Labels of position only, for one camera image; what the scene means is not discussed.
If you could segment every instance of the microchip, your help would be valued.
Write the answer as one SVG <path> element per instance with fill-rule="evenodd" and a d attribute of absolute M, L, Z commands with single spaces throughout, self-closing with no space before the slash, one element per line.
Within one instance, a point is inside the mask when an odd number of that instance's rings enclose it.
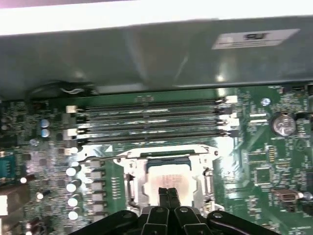
<path fill-rule="evenodd" d="M 31 154 L 30 153 L 23 154 L 23 160 L 24 161 L 30 161 L 31 160 Z"/>
<path fill-rule="evenodd" d="M 65 181 L 64 180 L 57 180 L 57 186 L 65 187 Z"/>
<path fill-rule="evenodd" d="M 58 154 L 64 154 L 64 149 L 63 148 L 59 148 L 58 149 Z"/>
<path fill-rule="evenodd" d="M 56 135 L 56 139 L 57 139 L 57 141 L 62 141 L 63 140 L 63 134 L 62 133 L 58 133 Z"/>
<path fill-rule="evenodd" d="M 39 160 L 39 165 L 40 166 L 46 166 L 47 165 L 47 160 L 46 159 L 40 159 Z"/>
<path fill-rule="evenodd" d="M 299 199 L 298 192 L 288 188 L 274 188 L 271 192 L 282 202 L 295 202 Z"/>
<path fill-rule="evenodd" d="M 271 170 L 269 167 L 256 168 L 254 183 L 256 185 L 266 185 L 271 183 Z"/>
<path fill-rule="evenodd" d="M 45 206 L 45 212 L 52 212 L 52 206 L 46 205 Z"/>

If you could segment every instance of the connector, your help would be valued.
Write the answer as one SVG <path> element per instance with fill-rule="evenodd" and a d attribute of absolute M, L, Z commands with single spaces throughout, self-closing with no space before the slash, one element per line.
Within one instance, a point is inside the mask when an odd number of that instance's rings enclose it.
<path fill-rule="evenodd" d="M 68 105 L 68 106 L 66 106 L 66 113 L 67 114 L 77 113 L 77 106 L 76 105 Z"/>
<path fill-rule="evenodd" d="M 238 103 L 238 97 L 236 95 L 229 95 L 225 97 L 226 104 L 236 104 Z"/>

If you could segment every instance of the sticker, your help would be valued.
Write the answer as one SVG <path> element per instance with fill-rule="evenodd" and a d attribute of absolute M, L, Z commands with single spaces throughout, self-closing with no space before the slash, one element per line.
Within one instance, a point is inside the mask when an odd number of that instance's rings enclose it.
<path fill-rule="evenodd" d="M 282 29 L 242 33 L 221 34 L 213 45 L 213 50 L 242 47 L 270 47 L 281 44 L 300 29 Z"/>

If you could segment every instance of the capacitor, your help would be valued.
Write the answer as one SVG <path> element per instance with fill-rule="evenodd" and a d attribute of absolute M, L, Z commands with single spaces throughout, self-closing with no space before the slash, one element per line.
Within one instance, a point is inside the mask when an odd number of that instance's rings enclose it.
<path fill-rule="evenodd" d="M 11 122 L 11 118 L 10 117 L 2 117 L 1 122 L 2 123 L 9 123 L 9 122 Z"/>
<path fill-rule="evenodd" d="M 35 179 L 36 179 L 36 176 L 34 174 L 30 174 L 30 175 L 26 175 L 24 177 L 21 177 L 20 182 L 22 184 L 26 184 L 26 183 L 28 183 L 30 181 L 35 180 Z"/>
<path fill-rule="evenodd" d="M 82 200 L 82 196 L 79 194 L 75 194 L 67 201 L 67 204 L 70 207 L 76 207 L 78 205 L 78 202 L 81 200 Z"/>
<path fill-rule="evenodd" d="M 2 125 L 1 126 L 1 130 L 2 131 L 8 131 L 11 129 L 11 125 L 10 124 L 6 124 L 6 125 Z"/>
<path fill-rule="evenodd" d="M 75 192 L 79 188 L 80 185 L 82 185 L 82 181 L 80 179 L 72 180 L 67 185 L 67 191 L 68 192 Z"/>
<path fill-rule="evenodd" d="M 303 198 L 302 198 L 302 199 L 304 199 L 304 200 L 308 200 L 308 201 L 313 200 L 313 194 L 312 194 L 312 193 L 310 193 L 310 192 L 304 192 L 304 193 L 303 193 Z"/>
<path fill-rule="evenodd" d="M 42 192 L 37 192 L 36 197 L 38 200 L 42 200 L 45 196 L 49 195 L 51 191 L 49 189 L 43 190 Z"/>
<path fill-rule="evenodd" d="M 75 207 L 70 213 L 68 213 L 68 218 L 70 220 L 76 220 L 81 214 L 82 209 L 80 207 Z"/>
<path fill-rule="evenodd" d="M 70 168 L 68 168 L 66 170 L 66 175 L 68 176 L 74 176 L 76 175 L 80 170 L 82 169 L 82 167 L 80 165 L 77 166 L 72 166 Z"/>
<path fill-rule="evenodd" d="M 39 222 L 40 218 L 36 216 L 35 218 L 26 223 L 26 229 L 30 230 L 31 228 L 35 227 Z"/>
<path fill-rule="evenodd" d="M 42 119 L 42 120 L 40 121 L 40 126 L 41 126 L 42 128 L 47 128 L 47 127 L 49 127 L 49 126 L 50 126 L 49 120 L 47 120 L 47 119 Z"/>
<path fill-rule="evenodd" d="M 42 129 L 41 130 L 41 137 L 47 138 L 50 136 L 50 131 L 48 129 Z"/>

